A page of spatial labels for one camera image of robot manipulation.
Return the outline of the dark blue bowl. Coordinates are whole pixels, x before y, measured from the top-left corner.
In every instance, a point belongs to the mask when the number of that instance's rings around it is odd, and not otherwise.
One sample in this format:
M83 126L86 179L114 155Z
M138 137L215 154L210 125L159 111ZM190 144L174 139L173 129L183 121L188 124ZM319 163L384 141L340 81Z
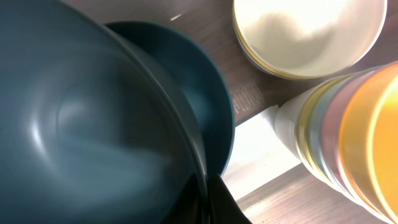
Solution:
M161 223L205 154L142 49L60 1L1 2L1 222Z
M107 27L171 74L198 121L208 175L223 175L232 153L235 117L228 86L216 64L196 42L170 27L144 21L110 22Z

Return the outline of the yellow small bowl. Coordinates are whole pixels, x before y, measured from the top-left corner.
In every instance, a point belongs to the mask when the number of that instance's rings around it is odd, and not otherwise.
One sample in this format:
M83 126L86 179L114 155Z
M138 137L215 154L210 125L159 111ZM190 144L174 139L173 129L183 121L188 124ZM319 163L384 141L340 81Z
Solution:
M238 39L238 42L240 44L240 47L242 48L242 51L244 52L245 56L248 58L248 60L259 70L269 73L271 75L284 78L284 79L289 79L289 80L306 80L306 78L300 78L300 77L292 77L291 75L286 75L283 73L279 73L277 70L274 70L273 68L269 68L268 65L262 63L250 50L250 48L247 46L245 41L243 40L243 37L240 33L239 27L236 23L235 17L233 18L233 26L234 26L234 31L236 34L236 37Z

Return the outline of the yellow plastic cup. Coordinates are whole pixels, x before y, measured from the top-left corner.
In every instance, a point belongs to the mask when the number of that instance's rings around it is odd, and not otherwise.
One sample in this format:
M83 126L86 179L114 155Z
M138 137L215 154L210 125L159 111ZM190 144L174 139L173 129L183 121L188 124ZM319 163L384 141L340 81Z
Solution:
M371 116L368 155L370 178L380 206L397 221L397 75L384 76Z

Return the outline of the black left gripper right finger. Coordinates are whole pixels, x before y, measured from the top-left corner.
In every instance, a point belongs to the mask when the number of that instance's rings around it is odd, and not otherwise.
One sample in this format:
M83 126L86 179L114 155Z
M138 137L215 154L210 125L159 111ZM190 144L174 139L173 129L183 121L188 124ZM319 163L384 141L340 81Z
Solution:
M220 175L208 180L211 224L251 224L230 194Z

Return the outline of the light blue plastic cup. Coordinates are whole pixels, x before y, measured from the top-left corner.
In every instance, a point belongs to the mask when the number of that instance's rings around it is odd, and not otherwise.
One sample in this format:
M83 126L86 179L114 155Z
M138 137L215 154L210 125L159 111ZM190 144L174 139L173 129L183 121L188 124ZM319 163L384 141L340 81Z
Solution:
M343 77L336 77L332 81L327 82L312 93L308 99L306 109L310 109L307 119L307 131L305 135L306 155L312 169L317 172L317 176L321 180L325 180L335 190L347 194L347 190L332 177L331 171L327 168L324 160L325 156L322 152L321 146L321 131L323 119L326 111L336 93L344 86L344 84L355 76L347 75Z

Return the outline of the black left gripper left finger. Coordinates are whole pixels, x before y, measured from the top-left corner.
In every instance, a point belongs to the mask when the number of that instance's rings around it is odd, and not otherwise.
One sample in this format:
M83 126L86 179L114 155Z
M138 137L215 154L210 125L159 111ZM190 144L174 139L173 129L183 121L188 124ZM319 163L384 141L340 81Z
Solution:
M196 175L191 175L161 224L201 224L202 201Z

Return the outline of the white small bowl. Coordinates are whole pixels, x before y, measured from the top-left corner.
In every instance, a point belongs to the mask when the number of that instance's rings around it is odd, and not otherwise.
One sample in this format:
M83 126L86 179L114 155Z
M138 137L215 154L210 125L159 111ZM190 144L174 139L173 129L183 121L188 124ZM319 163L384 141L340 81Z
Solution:
M360 61L377 41L387 0L234 0L253 54L279 73L314 79Z

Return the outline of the cream plastic cup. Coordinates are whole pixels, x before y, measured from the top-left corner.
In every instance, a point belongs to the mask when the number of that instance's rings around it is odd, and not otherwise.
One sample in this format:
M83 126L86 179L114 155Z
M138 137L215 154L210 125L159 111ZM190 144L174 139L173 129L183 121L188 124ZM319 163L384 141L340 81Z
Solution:
M297 124L301 110L310 95L315 91L315 87L299 94L284 103L278 110L275 118L275 133L284 146L301 162L303 157L297 143Z

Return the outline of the pink plastic cup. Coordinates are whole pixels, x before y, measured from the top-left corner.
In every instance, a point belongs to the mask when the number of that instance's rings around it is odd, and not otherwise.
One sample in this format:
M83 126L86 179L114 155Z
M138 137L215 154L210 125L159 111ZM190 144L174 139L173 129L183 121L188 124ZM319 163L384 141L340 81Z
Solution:
M372 74L373 71L368 69L339 81L332 85L318 102L324 110L320 136L318 137L321 147L322 167L332 183L336 184L350 200L357 203L362 203L363 200L349 183L345 171L340 170L342 165L338 144L339 131L341 120L351 97Z

